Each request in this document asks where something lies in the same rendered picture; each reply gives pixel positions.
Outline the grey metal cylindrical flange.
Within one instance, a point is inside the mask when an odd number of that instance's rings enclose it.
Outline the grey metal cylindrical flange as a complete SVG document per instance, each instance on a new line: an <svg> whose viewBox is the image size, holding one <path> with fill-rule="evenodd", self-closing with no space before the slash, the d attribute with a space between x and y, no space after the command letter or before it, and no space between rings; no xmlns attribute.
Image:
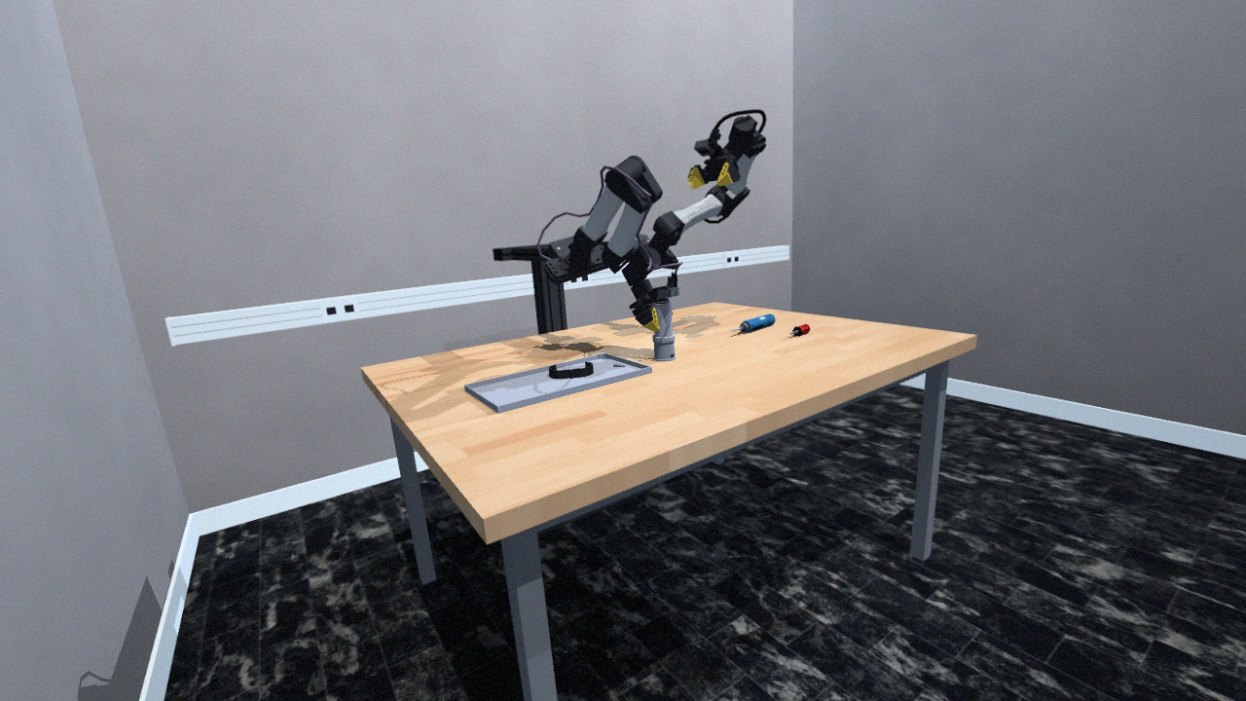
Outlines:
<svg viewBox="0 0 1246 701"><path fill-rule="evenodd" d="M677 359L674 356L674 339L667 339L667 341L657 341L657 339L650 339L650 341L654 342L653 359L657 360L657 362L672 362L672 360Z"/></svg>

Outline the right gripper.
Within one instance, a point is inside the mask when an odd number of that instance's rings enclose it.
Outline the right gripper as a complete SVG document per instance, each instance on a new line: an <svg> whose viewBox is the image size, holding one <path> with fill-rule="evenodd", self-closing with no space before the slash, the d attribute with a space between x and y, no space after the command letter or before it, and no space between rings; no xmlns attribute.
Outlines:
<svg viewBox="0 0 1246 701"><path fill-rule="evenodd" d="M635 315L635 320L640 322L642 327L648 327L649 331L657 332L660 331L660 327L657 318L657 310L654 305L650 305L650 303L672 301L672 299L658 298L658 293L649 294L648 296L650 289L653 288L650 288L650 281L648 279L632 285L630 291L635 294L637 301L633 303L633 305L629 305L629 308L635 308L632 314Z"/></svg>

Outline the blue screwdriver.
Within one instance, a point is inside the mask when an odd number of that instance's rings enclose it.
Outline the blue screwdriver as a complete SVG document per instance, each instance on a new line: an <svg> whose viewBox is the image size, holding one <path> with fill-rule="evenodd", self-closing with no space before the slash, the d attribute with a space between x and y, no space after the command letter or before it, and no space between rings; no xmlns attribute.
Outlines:
<svg viewBox="0 0 1246 701"><path fill-rule="evenodd" d="M773 325L774 322L776 322L776 318L773 316L773 314L766 314L745 320L745 322L740 324L740 327L734 329L734 331L753 332L758 331L760 327L766 327L766 325Z"/></svg>

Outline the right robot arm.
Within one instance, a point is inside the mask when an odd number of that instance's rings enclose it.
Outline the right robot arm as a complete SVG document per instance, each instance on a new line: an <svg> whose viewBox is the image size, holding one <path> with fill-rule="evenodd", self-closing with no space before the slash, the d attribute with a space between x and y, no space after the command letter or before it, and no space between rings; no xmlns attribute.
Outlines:
<svg viewBox="0 0 1246 701"><path fill-rule="evenodd" d="M640 186L643 191L650 194L650 205L660 199L663 191L654 176L650 176L648 166L642 162L640 157L629 156L623 163L616 167L606 173L604 193L597 202L596 209L586 219L584 225L577 228L573 243L568 247L569 254L567 256L547 259L546 266L552 276L569 276L578 274L578 271L586 271L588 268L601 265L609 266L611 271L617 274L629 261L629 265L623 268L622 274L629 285L635 285L635 283L645 280L645 276L650 274L650 271L645 271L645 268L660 265L660 254L648 244L643 243L637 252L633 252L635 249L635 234L640 230L640 222L649 208L649 202L640 193L640 188L633 186L627 176L635 179L637 186ZM614 234L611 235L611 240L606 247L598 245L608 235L611 219L617 214L622 203L625 203L625 207ZM677 276L674 274L668 276L667 285L650 289L648 296L653 293L658 293L658 298L679 296Z"/></svg>

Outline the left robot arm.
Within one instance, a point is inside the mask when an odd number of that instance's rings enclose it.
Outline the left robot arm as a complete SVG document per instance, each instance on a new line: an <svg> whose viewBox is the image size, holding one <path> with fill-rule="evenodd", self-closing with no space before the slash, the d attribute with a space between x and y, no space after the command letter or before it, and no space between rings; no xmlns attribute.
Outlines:
<svg viewBox="0 0 1246 701"><path fill-rule="evenodd" d="M689 208L683 210L669 210L667 214L659 215L655 219L653 228L650 228L650 230L655 232L655 235L650 237L650 243L648 245L654 248L655 252L660 254L662 263L672 263L672 265L674 265L674 263L679 263L679 259L674 256L674 253L669 249L669 247L677 245L682 234L684 234L688 228L697 225L697 223L706 218L728 215L736 205L743 203L748 194L751 193L751 188L748 188L748 176L749 172L751 172L753 159L755 159L756 154L761 154L766 147L766 138L755 129L756 126L758 122L756 120L753 120L751 115L736 117L733 123L733 129L728 137L730 142L728 142L724 147L733 148L738 157L736 166L740 176L743 176L739 181L734 182L733 186L713 186L711 191L708 192L701 203L689 205ZM721 146L716 144L716 139L720 139L721 137L719 132L720 129L714 131L711 133L711 139L697 141L694 149L697 149L698 154L701 154L701 157L721 157L721 154L725 154L725 152L721 151ZM753 137L753 134L755 134L755 137ZM731 199L731 197L726 194L728 191L731 191L733 194L738 197Z"/></svg>

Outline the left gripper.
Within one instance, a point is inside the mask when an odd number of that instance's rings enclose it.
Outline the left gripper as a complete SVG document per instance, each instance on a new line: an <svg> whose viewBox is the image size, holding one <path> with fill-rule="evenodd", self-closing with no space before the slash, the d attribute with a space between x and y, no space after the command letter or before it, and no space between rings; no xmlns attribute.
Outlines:
<svg viewBox="0 0 1246 701"><path fill-rule="evenodd" d="M716 181L716 186L719 187L733 186L734 182L739 181L740 177L743 177L739 173L739 168L736 166L738 157L733 151L733 148L721 148L721 151L724 151L725 154L721 154L721 157L715 157L715 159L714 157L711 157L710 159L705 161L704 169L701 169L701 166L692 167L692 171L689 172L688 176L688 182L689 186L692 186L692 191L701 186L708 186L708 183L711 181Z"/></svg>

